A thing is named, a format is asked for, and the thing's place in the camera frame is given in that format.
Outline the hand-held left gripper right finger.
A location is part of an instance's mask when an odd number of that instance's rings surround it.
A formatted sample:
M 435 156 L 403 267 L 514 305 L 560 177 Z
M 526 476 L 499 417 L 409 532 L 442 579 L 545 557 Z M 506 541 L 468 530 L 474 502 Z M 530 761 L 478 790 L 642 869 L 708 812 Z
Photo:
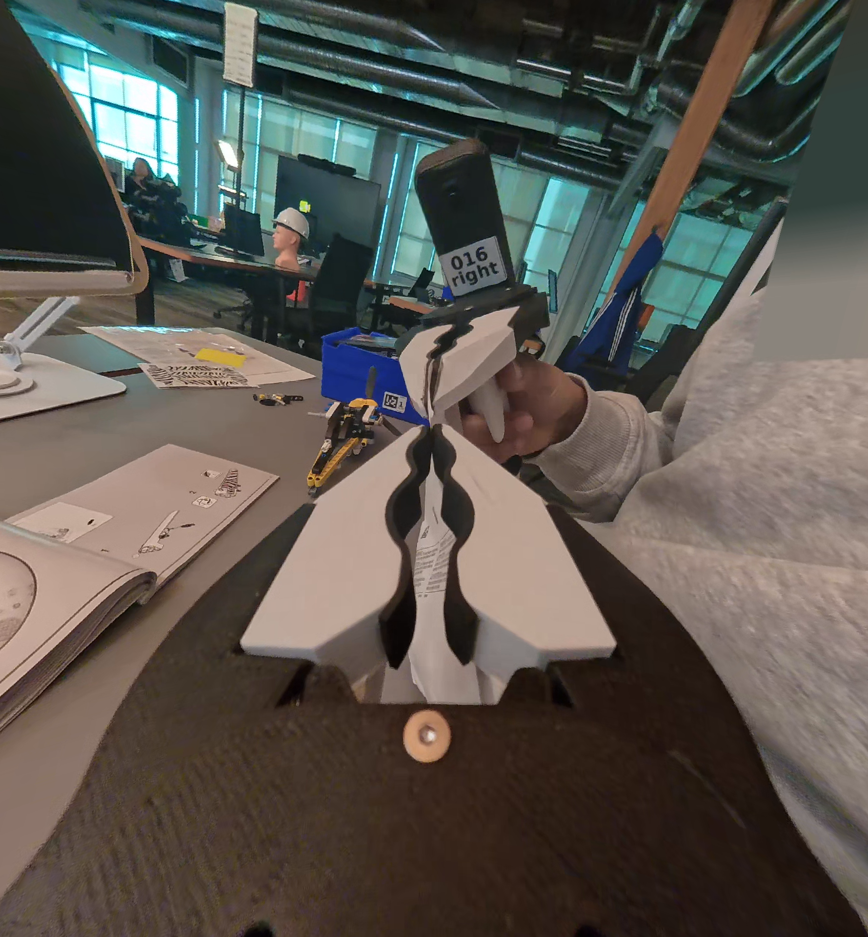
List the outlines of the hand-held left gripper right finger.
M 545 502 L 457 431 L 434 427 L 440 519 L 451 532 L 447 643 L 480 670 L 605 659 L 616 647 Z

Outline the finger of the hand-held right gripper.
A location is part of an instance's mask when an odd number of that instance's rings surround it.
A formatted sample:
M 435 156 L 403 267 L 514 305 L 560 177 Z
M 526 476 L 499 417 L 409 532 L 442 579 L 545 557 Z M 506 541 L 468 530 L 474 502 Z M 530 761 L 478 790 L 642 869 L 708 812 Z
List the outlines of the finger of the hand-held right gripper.
M 496 375 L 515 356 L 516 339 L 507 322 L 471 322 L 469 331 L 433 360 L 432 424 L 458 427 L 448 413 L 469 400 L 488 428 L 505 427 L 507 398 Z
M 446 325 L 415 328 L 403 336 L 406 343 L 398 353 L 407 396 L 425 424 L 429 424 L 430 417 L 428 389 L 432 355 L 438 350 L 438 342 L 445 334 Z

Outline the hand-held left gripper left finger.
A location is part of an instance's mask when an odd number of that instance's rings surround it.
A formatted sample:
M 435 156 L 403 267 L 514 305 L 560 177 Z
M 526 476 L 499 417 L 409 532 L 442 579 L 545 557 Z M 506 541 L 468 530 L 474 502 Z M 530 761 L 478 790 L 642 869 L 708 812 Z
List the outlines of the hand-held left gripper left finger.
M 397 669 L 415 631 L 411 533 L 433 437 L 413 428 L 320 495 L 240 645 L 249 655 Z

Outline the blue plastic bin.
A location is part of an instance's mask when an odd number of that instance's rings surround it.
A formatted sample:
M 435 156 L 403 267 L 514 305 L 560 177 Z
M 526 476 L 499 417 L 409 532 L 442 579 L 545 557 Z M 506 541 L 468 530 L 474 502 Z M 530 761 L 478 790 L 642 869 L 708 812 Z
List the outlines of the blue plastic bin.
M 376 401 L 381 415 L 412 425 L 427 425 L 409 397 L 398 358 L 400 339 L 380 333 L 365 333 L 351 327 L 323 336 L 322 393 L 327 399 L 348 403 L 364 397 L 375 369 L 373 393 L 366 398 Z

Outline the small white paper bag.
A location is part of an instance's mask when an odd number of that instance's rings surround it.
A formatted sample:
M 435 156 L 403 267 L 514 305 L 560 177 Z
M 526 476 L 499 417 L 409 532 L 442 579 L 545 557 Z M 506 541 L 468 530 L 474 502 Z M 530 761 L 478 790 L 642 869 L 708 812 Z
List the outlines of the small white paper bag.
M 441 516 L 443 486 L 433 467 L 433 437 L 413 428 L 393 444 L 383 467 L 384 530 L 393 545 L 393 593 L 383 603 L 379 633 L 384 662 L 381 701 L 431 705 L 483 703 L 474 664 L 458 661 L 447 641 L 447 583 L 456 545 Z

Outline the yellow black toy brick helicopter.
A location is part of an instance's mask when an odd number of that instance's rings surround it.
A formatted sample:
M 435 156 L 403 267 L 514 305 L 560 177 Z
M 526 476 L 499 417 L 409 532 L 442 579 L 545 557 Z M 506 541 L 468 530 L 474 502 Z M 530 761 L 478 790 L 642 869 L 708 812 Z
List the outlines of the yellow black toy brick helicopter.
M 336 401 L 326 411 L 326 436 L 307 476 L 307 494 L 316 499 L 344 460 L 361 454 L 374 443 L 376 429 L 382 426 L 395 437 L 402 430 L 379 410 L 374 398 L 378 369 L 370 366 L 363 396 L 348 403 Z

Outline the large black monitor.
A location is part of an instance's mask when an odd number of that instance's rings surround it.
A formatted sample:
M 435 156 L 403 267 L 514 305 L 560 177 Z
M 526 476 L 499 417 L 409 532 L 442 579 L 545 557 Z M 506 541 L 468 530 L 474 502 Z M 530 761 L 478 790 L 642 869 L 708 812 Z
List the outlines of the large black monitor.
M 345 174 L 323 160 L 280 155 L 276 163 L 276 214 L 293 208 L 309 226 L 311 253 L 329 249 L 335 235 L 377 247 L 382 214 L 381 185 Z

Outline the mannequin head with hard hat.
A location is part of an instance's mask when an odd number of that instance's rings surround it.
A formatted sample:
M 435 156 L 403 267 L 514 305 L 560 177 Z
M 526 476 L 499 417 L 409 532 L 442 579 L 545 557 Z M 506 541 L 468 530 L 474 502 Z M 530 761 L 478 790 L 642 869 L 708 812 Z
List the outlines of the mannequin head with hard hat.
M 273 247 L 276 266 L 287 272 L 300 271 L 299 255 L 310 235 L 310 224 L 306 214 L 296 208 L 287 207 L 275 218 Z

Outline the open instruction booklet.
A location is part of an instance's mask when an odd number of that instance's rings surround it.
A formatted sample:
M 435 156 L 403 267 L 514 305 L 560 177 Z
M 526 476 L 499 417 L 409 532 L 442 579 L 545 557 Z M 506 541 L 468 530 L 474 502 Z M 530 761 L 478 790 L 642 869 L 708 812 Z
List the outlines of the open instruction booklet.
M 0 732 L 278 480 L 168 444 L 0 521 Z

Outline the small black computer monitor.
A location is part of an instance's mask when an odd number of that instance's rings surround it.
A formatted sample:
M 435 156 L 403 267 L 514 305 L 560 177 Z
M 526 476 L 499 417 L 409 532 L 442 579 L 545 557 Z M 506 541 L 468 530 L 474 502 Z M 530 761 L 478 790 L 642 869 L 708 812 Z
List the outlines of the small black computer monitor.
M 224 221 L 219 235 L 219 245 L 242 257 L 263 257 L 264 242 L 261 219 L 234 204 L 227 204 L 222 211 Z

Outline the background wooden desk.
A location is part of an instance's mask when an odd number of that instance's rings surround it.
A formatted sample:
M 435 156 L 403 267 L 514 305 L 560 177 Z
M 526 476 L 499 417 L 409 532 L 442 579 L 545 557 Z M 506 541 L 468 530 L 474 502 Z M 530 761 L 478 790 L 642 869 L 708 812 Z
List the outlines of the background wooden desk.
M 181 261 L 205 270 L 238 277 L 242 292 L 251 304 L 248 334 L 255 340 L 277 345 L 287 325 L 287 295 L 299 282 L 311 283 L 317 279 L 321 264 L 305 265 L 299 271 L 267 264 L 264 261 L 243 259 L 230 252 L 222 253 L 214 245 L 194 249 L 167 244 L 137 235 L 143 251 L 162 256 L 168 261 Z

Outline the sticker sheet with yellow label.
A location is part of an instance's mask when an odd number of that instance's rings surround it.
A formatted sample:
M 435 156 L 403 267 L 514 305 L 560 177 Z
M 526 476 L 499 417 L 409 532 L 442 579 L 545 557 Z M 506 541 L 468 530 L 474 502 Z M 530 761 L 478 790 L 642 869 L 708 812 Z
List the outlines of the sticker sheet with yellow label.
M 142 326 L 84 326 L 82 331 L 119 347 L 146 363 L 186 365 L 195 360 L 195 353 L 210 346 L 247 356 L 243 374 L 261 386 L 307 381 L 315 375 L 278 360 L 225 332 L 197 329 Z

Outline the white paper sign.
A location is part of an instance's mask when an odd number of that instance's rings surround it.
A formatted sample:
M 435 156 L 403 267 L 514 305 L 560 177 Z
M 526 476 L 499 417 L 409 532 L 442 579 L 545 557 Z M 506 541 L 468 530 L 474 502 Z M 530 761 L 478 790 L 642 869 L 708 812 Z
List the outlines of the white paper sign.
M 253 89 L 259 49 L 259 12 L 252 6 L 226 2 L 224 6 L 224 81 Z

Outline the person's grey hoodie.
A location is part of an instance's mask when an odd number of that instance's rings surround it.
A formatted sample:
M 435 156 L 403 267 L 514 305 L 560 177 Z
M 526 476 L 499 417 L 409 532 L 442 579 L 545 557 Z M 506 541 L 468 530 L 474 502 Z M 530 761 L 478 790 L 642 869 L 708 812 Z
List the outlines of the person's grey hoodie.
M 769 291 L 731 303 L 685 369 L 698 353 L 723 371 L 807 362 L 755 359 Z M 624 537 L 591 522 L 706 652 L 796 825 L 868 929 L 868 570 Z

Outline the wooden support post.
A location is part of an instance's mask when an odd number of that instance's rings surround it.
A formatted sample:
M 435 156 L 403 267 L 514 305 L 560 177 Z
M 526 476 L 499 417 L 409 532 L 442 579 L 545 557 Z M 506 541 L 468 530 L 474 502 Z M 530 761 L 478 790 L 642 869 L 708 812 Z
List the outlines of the wooden support post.
M 676 130 L 645 208 L 607 293 L 652 233 L 665 238 L 716 132 L 740 75 L 766 25 L 773 1 L 734 1 Z

